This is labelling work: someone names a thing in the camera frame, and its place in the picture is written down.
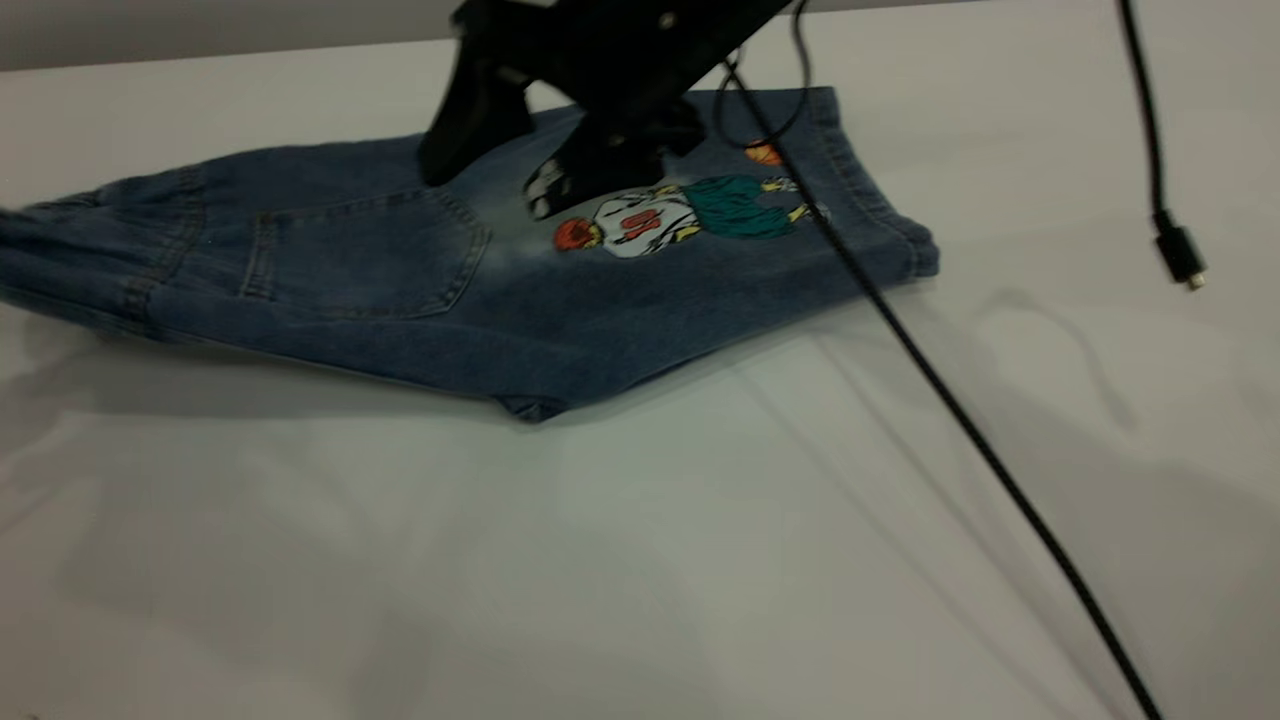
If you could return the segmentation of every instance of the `white table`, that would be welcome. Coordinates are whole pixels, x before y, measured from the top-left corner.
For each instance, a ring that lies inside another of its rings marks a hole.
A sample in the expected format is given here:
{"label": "white table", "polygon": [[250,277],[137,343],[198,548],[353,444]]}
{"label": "white table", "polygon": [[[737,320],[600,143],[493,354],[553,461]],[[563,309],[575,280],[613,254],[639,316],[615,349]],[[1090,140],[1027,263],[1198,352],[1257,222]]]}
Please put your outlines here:
{"label": "white table", "polygon": [[[819,81],[943,273],[893,296],[1170,719],[1280,714],[1271,0],[1148,0],[1149,243],[1107,0],[815,15]],[[758,87],[797,77],[785,27]],[[0,74],[0,204],[420,131],[448,42]],[[556,104],[539,95],[541,106]],[[867,304],[526,427],[0,310],[0,716],[1135,717]]]}

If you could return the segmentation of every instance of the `denim jeans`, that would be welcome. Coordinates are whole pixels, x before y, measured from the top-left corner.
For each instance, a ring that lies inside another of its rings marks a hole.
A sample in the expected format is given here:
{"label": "denim jeans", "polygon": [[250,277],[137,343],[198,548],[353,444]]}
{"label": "denim jeans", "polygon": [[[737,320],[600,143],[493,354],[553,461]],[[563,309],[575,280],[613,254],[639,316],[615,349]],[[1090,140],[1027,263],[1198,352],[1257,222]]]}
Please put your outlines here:
{"label": "denim jeans", "polygon": [[[759,92],[781,122],[797,91]],[[709,117],[712,95],[689,96]],[[726,129],[753,137],[736,99]],[[654,187],[535,220],[530,172],[573,129],[536,115],[444,187],[419,138],[242,152],[0,210],[0,300],[160,342],[218,343],[490,397],[532,421],[860,295],[812,218],[882,286],[937,272],[812,91],[785,138],[819,208],[769,149],[714,137]]]}

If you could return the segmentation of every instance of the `cable plug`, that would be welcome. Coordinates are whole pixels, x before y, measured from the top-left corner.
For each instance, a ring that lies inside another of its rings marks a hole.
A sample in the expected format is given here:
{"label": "cable plug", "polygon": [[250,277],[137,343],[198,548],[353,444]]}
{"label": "cable plug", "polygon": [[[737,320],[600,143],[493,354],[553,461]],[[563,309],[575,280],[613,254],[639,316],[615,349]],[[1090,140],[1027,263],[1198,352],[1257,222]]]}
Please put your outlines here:
{"label": "cable plug", "polygon": [[1187,286],[1187,290],[1197,291],[1204,287],[1204,260],[1201,259],[1187,228],[1174,223],[1174,217],[1167,210],[1157,213],[1152,220],[1156,223],[1156,247],[1165,259],[1165,266],[1175,283]]}

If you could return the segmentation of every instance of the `cartoon print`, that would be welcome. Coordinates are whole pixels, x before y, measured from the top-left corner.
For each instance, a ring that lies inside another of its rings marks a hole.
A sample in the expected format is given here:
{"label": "cartoon print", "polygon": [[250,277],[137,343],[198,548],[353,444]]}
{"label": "cartoon print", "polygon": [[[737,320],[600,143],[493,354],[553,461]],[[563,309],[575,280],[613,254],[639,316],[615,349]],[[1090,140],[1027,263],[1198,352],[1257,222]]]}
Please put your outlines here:
{"label": "cartoon print", "polygon": [[707,231],[737,240],[781,237],[809,215],[809,206],[791,211],[760,205],[765,192],[795,192],[791,178],[759,181],[746,176],[708,178],[687,186],[627,192],[605,200],[595,217],[572,218],[556,229],[556,249],[584,250],[603,245],[618,258],[659,252]]}
{"label": "cartoon print", "polygon": [[746,156],[762,165],[777,167],[782,164],[782,156],[772,145],[751,145],[746,149]]}

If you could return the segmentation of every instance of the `basketball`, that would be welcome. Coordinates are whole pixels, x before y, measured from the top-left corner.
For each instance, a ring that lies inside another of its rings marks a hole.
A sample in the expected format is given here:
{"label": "basketball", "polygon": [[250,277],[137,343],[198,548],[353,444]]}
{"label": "basketball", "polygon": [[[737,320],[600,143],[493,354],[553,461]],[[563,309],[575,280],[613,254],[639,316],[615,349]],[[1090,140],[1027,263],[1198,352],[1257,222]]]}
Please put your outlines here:
{"label": "basketball", "polygon": [[556,228],[556,250],[581,250],[600,242],[600,228],[586,218],[571,218]]}
{"label": "basketball", "polygon": [[753,145],[746,149],[746,156],[762,165],[776,167],[782,164],[782,158],[778,156],[778,151],[772,145]]}

